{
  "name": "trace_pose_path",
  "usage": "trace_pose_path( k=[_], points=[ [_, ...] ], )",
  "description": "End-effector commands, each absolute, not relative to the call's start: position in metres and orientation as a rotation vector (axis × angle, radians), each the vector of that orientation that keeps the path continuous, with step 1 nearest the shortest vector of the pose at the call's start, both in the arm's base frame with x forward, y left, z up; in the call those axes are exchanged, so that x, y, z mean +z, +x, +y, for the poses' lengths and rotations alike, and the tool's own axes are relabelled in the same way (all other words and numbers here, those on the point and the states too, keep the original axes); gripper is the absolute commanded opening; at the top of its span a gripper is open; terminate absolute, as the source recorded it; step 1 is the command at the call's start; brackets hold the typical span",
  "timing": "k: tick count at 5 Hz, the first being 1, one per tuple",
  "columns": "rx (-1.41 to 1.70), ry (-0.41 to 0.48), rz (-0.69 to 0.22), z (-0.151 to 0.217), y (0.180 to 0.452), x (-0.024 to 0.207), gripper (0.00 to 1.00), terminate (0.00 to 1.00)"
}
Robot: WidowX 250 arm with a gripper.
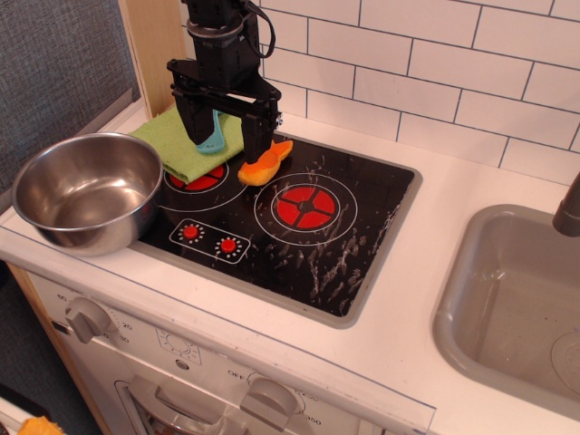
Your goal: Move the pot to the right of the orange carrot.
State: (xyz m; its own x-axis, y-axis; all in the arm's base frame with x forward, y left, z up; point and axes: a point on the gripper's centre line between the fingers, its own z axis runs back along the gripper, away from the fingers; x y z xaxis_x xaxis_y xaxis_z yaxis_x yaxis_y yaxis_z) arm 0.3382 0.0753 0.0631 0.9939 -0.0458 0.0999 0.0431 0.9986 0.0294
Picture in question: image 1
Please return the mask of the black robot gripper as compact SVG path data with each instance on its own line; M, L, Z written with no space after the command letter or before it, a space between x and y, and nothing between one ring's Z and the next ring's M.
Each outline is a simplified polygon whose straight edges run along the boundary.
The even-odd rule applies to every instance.
M196 42L195 60L171 60L172 95L189 138L201 145L215 130L213 110L242 118L247 164L271 147L273 129L265 119L279 117L281 92L259 73L259 53L244 37L212 45Z

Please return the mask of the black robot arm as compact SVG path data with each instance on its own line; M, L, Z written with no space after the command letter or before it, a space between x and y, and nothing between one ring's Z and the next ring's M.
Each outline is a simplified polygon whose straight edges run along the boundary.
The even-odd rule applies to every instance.
M272 55L271 20L251 1L187 1L187 31L196 58L171 60L172 95L189 138L197 145L215 130L213 112L241 120L246 163L269 150L281 112L281 92L260 74Z

